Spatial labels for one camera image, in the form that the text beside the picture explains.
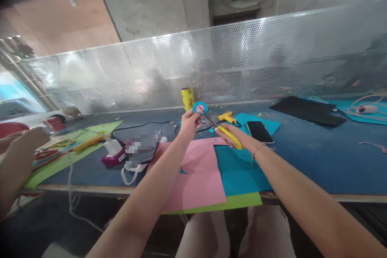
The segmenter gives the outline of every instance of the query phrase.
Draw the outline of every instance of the scissor blade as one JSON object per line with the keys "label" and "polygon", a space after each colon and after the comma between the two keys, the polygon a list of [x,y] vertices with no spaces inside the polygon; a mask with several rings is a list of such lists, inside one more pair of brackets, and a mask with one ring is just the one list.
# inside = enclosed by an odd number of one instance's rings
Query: scissor blade
{"label": "scissor blade", "polygon": [[218,127],[218,125],[216,125],[216,123],[206,114],[204,113],[204,115],[206,116],[206,118],[208,119],[208,121],[215,127]]}

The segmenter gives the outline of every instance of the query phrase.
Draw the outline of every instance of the person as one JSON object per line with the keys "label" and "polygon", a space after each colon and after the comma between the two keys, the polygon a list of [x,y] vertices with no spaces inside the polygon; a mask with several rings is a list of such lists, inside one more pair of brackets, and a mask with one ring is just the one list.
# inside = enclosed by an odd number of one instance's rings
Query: person
{"label": "person", "polygon": [[[182,116],[179,135],[129,196],[87,257],[141,257],[201,119],[200,113],[193,113],[192,109]],[[237,127],[224,123],[222,126],[254,155],[283,205],[323,256],[387,257],[387,250],[379,241],[317,184]],[[219,129],[216,132],[227,143],[232,142]],[[268,207],[271,206],[249,208],[241,257],[255,257],[258,253],[260,257],[295,257],[283,212],[279,206],[273,206],[274,211],[267,211]],[[273,227],[262,230],[260,226],[268,221]],[[222,212],[194,214],[185,227],[176,257],[228,257],[227,237]]]}
{"label": "person", "polygon": [[43,127],[0,139],[0,219],[6,217],[32,171],[35,150],[50,141]]}

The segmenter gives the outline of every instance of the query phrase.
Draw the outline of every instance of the black paper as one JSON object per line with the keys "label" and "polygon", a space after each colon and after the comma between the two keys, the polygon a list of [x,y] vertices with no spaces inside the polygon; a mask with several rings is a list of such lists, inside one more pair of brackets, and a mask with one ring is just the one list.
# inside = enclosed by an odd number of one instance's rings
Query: black paper
{"label": "black paper", "polygon": [[336,108],[335,105],[311,102],[294,96],[270,107],[270,109],[304,120],[338,126],[346,119],[330,115],[334,108]]}

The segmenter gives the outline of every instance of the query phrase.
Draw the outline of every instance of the wooden panel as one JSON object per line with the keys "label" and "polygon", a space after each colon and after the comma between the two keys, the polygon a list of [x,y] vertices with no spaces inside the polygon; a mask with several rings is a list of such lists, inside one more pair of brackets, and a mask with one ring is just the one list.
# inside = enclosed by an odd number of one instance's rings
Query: wooden panel
{"label": "wooden panel", "polygon": [[33,0],[14,5],[31,30],[53,34],[111,23],[103,0]]}
{"label": "wooden panel", "polygon": [[33,0],[2,10],[37,56],[120,42],[103,0]]}

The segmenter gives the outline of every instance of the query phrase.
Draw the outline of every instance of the yellow scissors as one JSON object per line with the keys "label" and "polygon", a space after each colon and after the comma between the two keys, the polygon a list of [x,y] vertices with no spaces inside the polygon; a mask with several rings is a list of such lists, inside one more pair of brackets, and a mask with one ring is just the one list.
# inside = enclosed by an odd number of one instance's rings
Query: yellow scissors
{"label": "yellow scissors", "polygon": [[218,126],[206,113],[203,112],[203,114],[206,116],[206,118],[209,120],[209,122],[215,127],[215,128],[219,128],[219,130],[222,130],[224,133],[227,134],[228,137],[230,137],[234,142],[234,146],[235,148],[239,149],[239,150],[242,150],[243,149],[243,146],[242,146],[242,143],[239,142],[239,140],[234,136],[232,135],[230,132],[228,132],[224,127],[222,126]]}

